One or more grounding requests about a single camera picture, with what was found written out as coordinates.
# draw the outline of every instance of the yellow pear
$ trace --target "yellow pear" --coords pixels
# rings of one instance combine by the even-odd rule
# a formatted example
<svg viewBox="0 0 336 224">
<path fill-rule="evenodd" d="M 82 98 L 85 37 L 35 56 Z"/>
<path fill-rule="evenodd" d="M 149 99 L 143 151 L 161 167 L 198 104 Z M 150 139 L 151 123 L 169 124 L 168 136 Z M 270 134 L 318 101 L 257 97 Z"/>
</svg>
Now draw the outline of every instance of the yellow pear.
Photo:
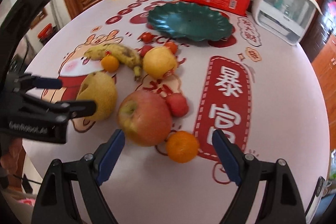
<svg viewBox="0 0 336 224">
<path fill-rule="evenodd" d="M 154 79 L 165 78 L 174 74 L 177 60 L 167 47 L 155 47 L 145 54 L 142 68 Z"/>
<path fill-rule="evenodd" d="M 94 100 L 97 105 L 96 112 L 87 118 L 99 121 L 110 116 L 116 106 L 117 97 L 114 80 L 106 73 L 98 71 L 90 73 L 84 79 L 77 100 Z"/>
</svg>

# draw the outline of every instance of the banana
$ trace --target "banana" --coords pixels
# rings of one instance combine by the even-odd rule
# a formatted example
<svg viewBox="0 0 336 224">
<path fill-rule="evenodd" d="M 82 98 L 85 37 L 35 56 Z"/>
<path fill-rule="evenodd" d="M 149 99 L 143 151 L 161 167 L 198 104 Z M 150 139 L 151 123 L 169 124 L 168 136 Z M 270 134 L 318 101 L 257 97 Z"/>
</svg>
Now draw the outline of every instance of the banana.
<svg viewBox="0 0 336 224">
<path fill-rule="evenodd" d="M 101 60 L 105 57 L 107 51 L 117 58 L 120 63 L 133 70 L 135 80 L 141 77 L 142 59 L 140 55 L 136 50 L 120 43 L 93 46 L 84 53 L 84 57 L 92 60 Z"/>
</svg>

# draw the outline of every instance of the metal bolt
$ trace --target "metal bolt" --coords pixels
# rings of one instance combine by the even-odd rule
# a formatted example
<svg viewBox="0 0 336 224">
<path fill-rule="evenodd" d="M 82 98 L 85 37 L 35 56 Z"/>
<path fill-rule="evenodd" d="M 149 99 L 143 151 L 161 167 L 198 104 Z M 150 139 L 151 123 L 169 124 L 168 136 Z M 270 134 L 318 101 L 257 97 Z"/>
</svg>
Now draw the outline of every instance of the metal bolt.
<svg viewBox="0 0 336 224">
<path fill-rule="evenodd" d="M 281 166 L 285 166 L 285 165 L 286 165 L 286 161 L 283 160 L 283 159 L 278 160 L 278 163 L 279 163 Z"/>
<path fill-rule="evenodd" d="M 64 115 L 60 115 L 56 117 L 56 122 L 64 122 L 65 120 L 67 120 L 67 117 Z"/>
<path fill-rule="evenodd" d="M 61 107 L 64 107 L 64 108 L 69 107 L 69 106 L 70 106 L 70 104 L 68 104 L 68 103 L 62 103 L 61 104 Z"/>
<path fill-rule="evenodd" d="M 52 163 L 53 166 L 56 166 L 56 165 L 60 164 L 60 160 L 59 159 L 55 159 L 51 163 Z"/>
<path fill-rule="evenodd" d="M 86 155 L 84 155 L 84 159 L 85 159 L 86 161 L 88 161 L 88 160 L 92 160 L 92 159 L 93 159 L 93 155 L 92 155 L 92 154 L 86 154 Z"/>
<path fill-rule="evenodd" d="M 252 154 L 246 154 L 246 155 L 245 155 L 245 158 L 246 158 L 247 160 L 254 160 L 254 156 L 253 156 Z"/>
</svg>

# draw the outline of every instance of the scalloped plate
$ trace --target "scalloped plate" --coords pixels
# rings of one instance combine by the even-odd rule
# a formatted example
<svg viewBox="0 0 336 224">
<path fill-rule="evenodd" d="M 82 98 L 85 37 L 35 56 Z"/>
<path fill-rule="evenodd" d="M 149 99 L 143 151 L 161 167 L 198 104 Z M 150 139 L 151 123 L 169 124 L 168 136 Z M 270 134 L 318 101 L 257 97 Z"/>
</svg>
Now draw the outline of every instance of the scalloped plate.
<svg viewBox="0 0 336 224">
<path fill-rule="evenodd" d="M 149 11 L 148 23 L 171 37 L 218 41 L 230 37 L 232 24 L 218 11 L 196 3 L 166 3 Z"/>
</svg>

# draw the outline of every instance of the round table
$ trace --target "round table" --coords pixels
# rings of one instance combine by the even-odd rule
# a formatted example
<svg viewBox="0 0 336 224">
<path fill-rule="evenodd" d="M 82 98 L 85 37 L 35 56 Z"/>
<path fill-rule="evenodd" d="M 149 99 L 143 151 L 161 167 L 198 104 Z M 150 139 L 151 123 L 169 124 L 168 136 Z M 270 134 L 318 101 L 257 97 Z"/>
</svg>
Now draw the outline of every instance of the round table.
<svg viewBox="0 0 336 224">
<path fill-rule="evenodd" d="M 146 24 L 147 13 L 158 0 L 104 0 L 86 10 L 38 53 L 27 71 L 56 77 L 61 90 L 32 90 L 44 100 L 75 99 L 83 79 L 101 70 L 99 61 L 83 58 L 93 45 L 120 42 L 141 48 L 142 32 L 157 35 L 153 46 L 169 39 Z M 219 223 L 237 190 L 230 183 L 211 144 L 216 128 L 231 142 L 259 160 L 284 158 L 293 173 L 306 209 L 320 176 L 326 178 L 329 162 L 329 128 L 322 92 L 313 68 L 300 45 L 290 46 L 256 25 L 251 15 L 222 13 L 235 30 L 229 39 L 193 43 L 179 39 L 175 75 L 155 81 L 145 76 L 134 82 L 132 71 L 120 66 L 115 78 L 116 110 L 105 121 L 69 122 L 65 145 L 24 141 L 24 148 L 43 177 L 50 162 L 79 160 L 106 142 L 118 125 L 116 112 L 134 90 L 166 96 L 182 92 L 190 111 L 174 119 L 174 130 L 198 137 L 199 156 L 177 164 L 164 154 L 164 146 L 126 146 L 110 176 L 100 187 L 107 204 L 123 223 Z M 78 183 L 73 184 L 79 212 L 90 219 Z M 259 187 L 247 223 L 254 223 L 263 187 Z"/>
</svg>

